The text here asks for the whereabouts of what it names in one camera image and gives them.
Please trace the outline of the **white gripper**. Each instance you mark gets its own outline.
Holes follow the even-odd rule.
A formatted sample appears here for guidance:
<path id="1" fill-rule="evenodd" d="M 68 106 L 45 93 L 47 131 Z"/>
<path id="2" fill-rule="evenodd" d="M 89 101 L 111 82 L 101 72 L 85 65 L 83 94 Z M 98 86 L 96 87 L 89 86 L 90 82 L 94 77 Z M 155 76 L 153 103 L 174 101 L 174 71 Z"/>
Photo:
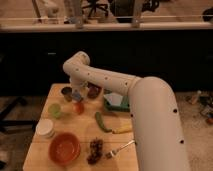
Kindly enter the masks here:
<path id="1" fill-rule="evenodd" d="M 80 80 L 71 80 L 71 87 L 74 91 L 78 91 L 81 95 L 84 95 L 87 90 L 87 82 Z"/>

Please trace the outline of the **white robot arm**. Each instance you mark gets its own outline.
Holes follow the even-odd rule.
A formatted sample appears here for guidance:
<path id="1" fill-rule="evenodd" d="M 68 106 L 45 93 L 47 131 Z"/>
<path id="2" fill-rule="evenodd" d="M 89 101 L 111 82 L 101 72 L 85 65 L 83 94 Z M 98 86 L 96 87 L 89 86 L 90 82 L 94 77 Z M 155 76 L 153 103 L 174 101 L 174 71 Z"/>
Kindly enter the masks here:
<path id="1" fill-rule="evenodd" d="M 90 82 L 129 99 L 139 171 L 191 171 L 174 92 L 164 80 L 94 68 L 79 51 L 63 64 L 72 87 Z"/>

